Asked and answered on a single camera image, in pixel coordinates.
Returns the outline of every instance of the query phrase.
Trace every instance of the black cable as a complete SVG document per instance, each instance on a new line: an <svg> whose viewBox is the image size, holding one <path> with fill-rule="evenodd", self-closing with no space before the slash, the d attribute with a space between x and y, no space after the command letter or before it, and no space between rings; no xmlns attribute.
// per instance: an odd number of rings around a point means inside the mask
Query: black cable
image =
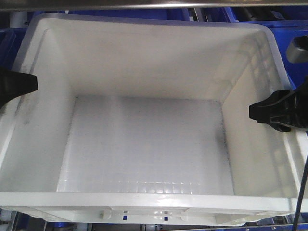
<svg viewBox="0 0 308 231"><path fill-rule="evenodd" d="M302 182L300 184L298 200L297 200L297 205L296 205L296 212L295 212L295 216L294 216L294 220L293 220L292 231L297 230L300 209L302 207L304 191L305 191L305 187L306 187L307 175L308 175L308 154L307 154L307 157L306 157L306 163L305 163L305 167L304 167Z"/></svg>

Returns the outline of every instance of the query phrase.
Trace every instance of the metal bar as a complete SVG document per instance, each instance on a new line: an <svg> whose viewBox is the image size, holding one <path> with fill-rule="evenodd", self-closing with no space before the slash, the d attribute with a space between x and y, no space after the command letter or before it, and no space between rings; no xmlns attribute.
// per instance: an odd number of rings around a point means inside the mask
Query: metal bar
<svg viewBox="0 0 308 231"><path fill-rule="evenodd" d="M0 11L308 5L308 0L0 0Z"/></svg>

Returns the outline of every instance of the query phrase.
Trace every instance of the white plastic surface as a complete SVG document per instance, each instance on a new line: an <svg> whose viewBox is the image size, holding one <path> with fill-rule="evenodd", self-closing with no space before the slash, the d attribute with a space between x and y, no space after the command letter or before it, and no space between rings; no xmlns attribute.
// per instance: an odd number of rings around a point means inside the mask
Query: white plastic surface
<svg viewBox="0 0 308 231"><path fill-rule="evenodd" d="M145 224L293 212L307 136L248 115L290 87L273 35L126 20L48 14L29 27L14 69L37 75L38 91L2 109L0 206Z"/></svg>

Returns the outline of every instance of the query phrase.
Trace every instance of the plastic bin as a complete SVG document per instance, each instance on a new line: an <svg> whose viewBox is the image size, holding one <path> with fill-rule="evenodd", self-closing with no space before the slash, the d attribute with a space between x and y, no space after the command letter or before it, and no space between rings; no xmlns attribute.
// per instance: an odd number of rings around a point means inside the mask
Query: plastic bin
<svg viewBox="0 0 308 231"><path fill-rule="evenodd" d="M25 33L25 29L0 30L0 66L11 69Z"/></svg>
<svg viewBox="0 0 308 231"><path fill-rule="evenodd" d="M271 31L276 38L285 69L290 75L295 86L298 87L304 82L305 76L308 75L308 64L290 63L286 57L286 50L293 38L308 35L308 23L305 26L272 28Z"/></svg>
<svg viewBox="0 0 308 231"><path fill-rule="evenodd" d="M39 84L2 109L0 207L233 226L295 211L306 133L248 115L290 88L267 28L48 14L13 69Z"/></svg>
<svg viewBox="0 0 308 231"><path fill-rule="evenodd" d="M121 17L121 18L143 18L143 19L165 19L189 21L188 9L134 9L134 10L101 10L101 11L69 11L69 14Z"/></svg>

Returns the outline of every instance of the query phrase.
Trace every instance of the blue crate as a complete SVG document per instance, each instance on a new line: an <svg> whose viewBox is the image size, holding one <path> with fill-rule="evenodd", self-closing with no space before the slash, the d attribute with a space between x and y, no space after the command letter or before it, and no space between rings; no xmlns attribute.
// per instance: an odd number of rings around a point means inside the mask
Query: blue crate
<svg viewBox="0 0 308 231"><path fill-rule="evenodd" d="M292 64L287 60L286 50L294 37L308 35L308 25L296 27L271 28L282 57L284 67L294 85L298 87L308 76L308 63Z"/></svg>
<svg viewBox="0 0 308 231"><path fill-rule="evenodd" d="M11 69L26 29L0 30L0 66Z"/></svg>
<svg viewBox="0 0 308 231"><path fill-rule="evenodd" d="M297 24L297 21L308 22L308 6L284 6L282 10L288 15L290 20L277 20L277 21L242 21L243 23L258 23L265 26L281 27L284 24ZM217 12L220 12L219 18L221 21L215 22L239 22L238 16L234 12L232 7L218 8Z"/></svg>
<svg viewBox="0 0 308 231"><path fill-rule="evenodd" d="M69 11L69 14L189 21L188 9Z"/></svg>

